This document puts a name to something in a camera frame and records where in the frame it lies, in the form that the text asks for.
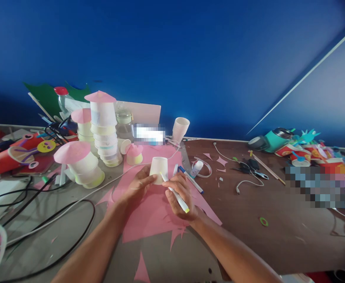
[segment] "stacked paper cups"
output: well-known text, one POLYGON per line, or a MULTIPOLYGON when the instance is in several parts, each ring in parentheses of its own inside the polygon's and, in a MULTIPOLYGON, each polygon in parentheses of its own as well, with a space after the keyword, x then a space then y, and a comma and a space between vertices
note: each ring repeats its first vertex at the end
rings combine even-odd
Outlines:
POLYGON ((91 132, 98 154, 108 167, 116 167, 122 162, 116 135, 116 99, 109 94, 98 91, 85 96, 91 107, 91 132))
POLYGON ((91 152, 90 144, 85 141, 71 141, 61 146, 54 154, 57 163, 67 164, 75 181, 86 189, 99 186, 105 178, 98 167, 99 160, 91 152))
POLYGON ((83 108, 71 113, 71 118, 78 124, 78 139, 82 142, 88 142, 91 146, 91 152, 99 157, 98 149, 95 147, 94 136, 91 132, 91 109, 83 108))

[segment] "teal container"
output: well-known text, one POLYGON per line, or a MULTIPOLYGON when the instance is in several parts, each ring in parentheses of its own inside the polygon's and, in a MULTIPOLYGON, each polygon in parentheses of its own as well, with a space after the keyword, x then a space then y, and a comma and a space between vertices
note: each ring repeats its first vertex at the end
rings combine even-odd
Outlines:
POLYGON ((268 142, 269 147, 264 151, 274 153, 277 149, 287 144, 293 137, 293 133, 284 128, 276 128, 264 136, 268 142))

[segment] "left hand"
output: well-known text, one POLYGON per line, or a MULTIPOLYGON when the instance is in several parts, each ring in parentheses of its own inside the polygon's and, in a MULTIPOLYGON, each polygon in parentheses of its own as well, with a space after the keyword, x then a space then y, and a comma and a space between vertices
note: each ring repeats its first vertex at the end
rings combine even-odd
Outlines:
POLYGON ((122 195, 122 198, 131 202, 131 205, 138 206, 146 195, 151 184, 157 179, 157 174, 150 174, 151 164, 144 166, 130 183, 128 190, 122 195))

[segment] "hand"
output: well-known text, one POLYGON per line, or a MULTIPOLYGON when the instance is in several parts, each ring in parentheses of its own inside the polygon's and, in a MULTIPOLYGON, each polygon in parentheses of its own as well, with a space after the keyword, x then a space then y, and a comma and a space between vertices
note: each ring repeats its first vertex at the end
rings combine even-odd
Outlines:
POLYGON ((130 183, 128 190, 122 195, 122 198, 131 202, 131 205, 138 206, 146 195, 150 185, 157 179, 157 174, 150 174, 151 164, 144 166, 130 183))
POLYGON ((194 221, 197 218, 197 209, 192 202, 191 190, 187 184, 187 176, 179 172, 169 181, 163 182, 162 186, 173 188, 188 205, 189 212, 185 213, 180 207, 179 203, 173 192, 169 189, 166 190, 165 194, 167 196, 168 202, 171 205, 172 212, 181 219, 187 221, 194 221))

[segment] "glue stick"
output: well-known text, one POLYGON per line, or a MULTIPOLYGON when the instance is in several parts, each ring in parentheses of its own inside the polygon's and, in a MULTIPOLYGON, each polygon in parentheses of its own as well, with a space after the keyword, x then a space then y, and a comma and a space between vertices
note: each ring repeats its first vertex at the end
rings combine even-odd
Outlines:
POLYGON ((191 170, 191 174, 190 174, 191 177, 195 178, 197 174, 200 172, 200 170, 203 168, 203 166, 204 166, 204 163, 201 160, 198 160, 191 170))

